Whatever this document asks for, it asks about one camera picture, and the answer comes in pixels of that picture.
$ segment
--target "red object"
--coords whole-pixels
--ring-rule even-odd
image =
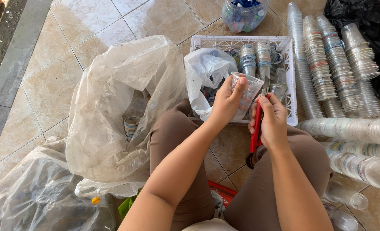
[[[208,185],[213,187],[213,188],[210,188],[210,190],[216,191],[218,195],[221,196],[221,201],[223,201],[224,207],[227,208],[227,206],[233,200],[233,197],[237,195],[237,191],[232,190],[231,188],[228,188],[214,181],[210,181],[210,180],[207,180],[207,181],[208,181]]]
[[[267,94],[265,97],[267,99],[270,98],[270,94]],[[257,111],[256,111],[256,117],[255,119],[255,124],[254,124],[254,133],[251,135],[250,139],[250,152],[254,153],[257,149],[257,141],[259,143],[259,146],[262,145],[261,143],[261,119],[262,119],[263,111],[260,106],[260,102],[257,103]]]

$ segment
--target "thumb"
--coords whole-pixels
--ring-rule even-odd
[[[269,120],[270,123],[274,122],[276,117],[273,105],[265,96],[260,97],[260,106],[264,112],[264,119]]]
[[[234,87],[234,91],[231,94],[230,98],[239,100],[241,96],[243,95],[243,91],[246,85],[247,85],[247,79],[245,77],[240,77],[237,81],[237,84]]]

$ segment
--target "person's left hand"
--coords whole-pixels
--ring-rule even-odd
[[[218,89],[214,99],[213,110],[209,116],[212,121],[223,127],[234,118],[240,104],[240,98],[247,85],[247,79],[240,77],[234,88],[234,92],[231,93],[232,82],[233,76],[231,75],[224,81],[220,89]]]

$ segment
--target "fingernail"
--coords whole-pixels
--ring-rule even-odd
[[[267,102],[267,101],[268,101],[267,97],[263,96],[263,97],[260,98],[260,102]]]
[[[247,82],[246,78],[240,78],[239,83],[244,85]]]

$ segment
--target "tiled floor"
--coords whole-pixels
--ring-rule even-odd
[[[271,0],[257,29],[241,36],[285,36],[287,4]],[[0,179],[27,153],[50,136],[64,138],[73,90],[84,69],[110,45],[155,34],[167,35],[183,55],[192,35],[235,35],[221,20],[223,0],[53,0],[42,32],[18,89],[0,138]],[[324,0],[297,1],[303,15],[322,14]],[[246,127],[227,126],[214,139],[205,158],[208,178],[240,190],[251,170]],[[348,209],[362,224],[360,230],[380,230],[380,189],[337,178],[362,191],[370,205]]]

